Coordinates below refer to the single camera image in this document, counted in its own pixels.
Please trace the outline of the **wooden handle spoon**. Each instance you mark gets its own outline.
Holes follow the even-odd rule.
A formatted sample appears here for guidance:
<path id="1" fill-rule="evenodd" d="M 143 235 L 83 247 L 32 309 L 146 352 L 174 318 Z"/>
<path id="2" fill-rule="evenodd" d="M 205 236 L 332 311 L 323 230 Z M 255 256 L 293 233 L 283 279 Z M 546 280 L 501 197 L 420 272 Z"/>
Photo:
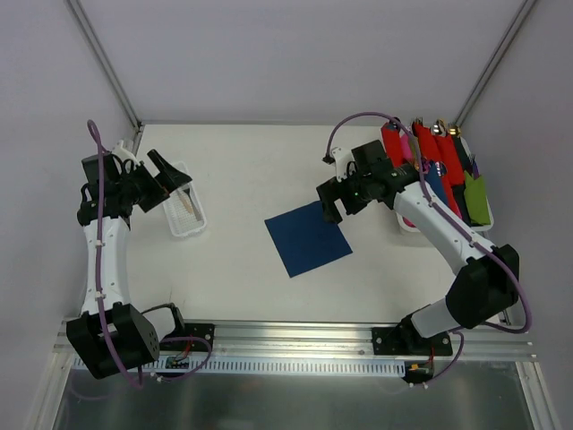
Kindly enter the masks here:
<path id="1" fill-rule="evenodd" d="M 185 207 L 187 212 L 191 215 L 194 214 L 194 208 L 192 204 L 191 192 L 189 189 L 179 189 L 178 196 L 182 205 Z"/>

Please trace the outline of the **blue paper napkin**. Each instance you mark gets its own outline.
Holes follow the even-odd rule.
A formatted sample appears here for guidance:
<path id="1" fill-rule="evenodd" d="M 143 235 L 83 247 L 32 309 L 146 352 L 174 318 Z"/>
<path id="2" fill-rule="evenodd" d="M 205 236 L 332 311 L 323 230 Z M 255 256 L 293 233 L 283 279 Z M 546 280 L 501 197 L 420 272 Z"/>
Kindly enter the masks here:
<path id="1" fill-rule="evenodd" d="M 353 252 L 339 226 L 323 219 L 319 201 L 265 219 L 264 223 L 290 278 Z"/>

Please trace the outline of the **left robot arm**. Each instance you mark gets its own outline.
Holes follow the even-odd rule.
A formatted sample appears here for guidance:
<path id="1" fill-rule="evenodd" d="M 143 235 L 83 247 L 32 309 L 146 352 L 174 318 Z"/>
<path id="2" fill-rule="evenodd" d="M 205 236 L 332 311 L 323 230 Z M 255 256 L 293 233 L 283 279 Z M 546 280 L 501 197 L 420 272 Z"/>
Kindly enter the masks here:
<path id="1" fill-rule="evenodd" d="M 77 219 L 88 248 L 86 295 L 77 318 L 66 324 L 66 336 L 91 375 L 98 380 L 155 361 L 160 343 L 183 346 L 187 329 L 173 304 L 138 310 L 127 276 L 127 242 L 134 207 L 148 212 L 170 194 L 191 183 L 156 150 L 147 154 L 157 168 L 107 151 L 82 160 L 86 182 Z"/>

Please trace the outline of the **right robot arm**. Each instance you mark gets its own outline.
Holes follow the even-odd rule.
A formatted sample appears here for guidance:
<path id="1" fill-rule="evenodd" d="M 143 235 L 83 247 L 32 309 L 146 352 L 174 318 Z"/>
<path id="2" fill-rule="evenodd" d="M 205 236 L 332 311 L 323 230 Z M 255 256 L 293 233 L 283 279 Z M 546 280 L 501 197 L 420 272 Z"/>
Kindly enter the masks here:
<path id="1" fill-rule="evenodd" d="M 455 278 L 445 297 L 404 317 L 382 337 L 375 351 L 448 356 L 448 331 L 473 329 L 518 301 L 517 251 L 498 247 L 473 231 L 429 188 L 409 163 L 394 166 L 380 141 L 352 150 L 336 147 L 326 157 L 336 175 L 317 188 L 323 218 L 338 224 L 342 202 L 355 215 L 370 202 L 380 202 L 411 221 L 440 252 Z"/>

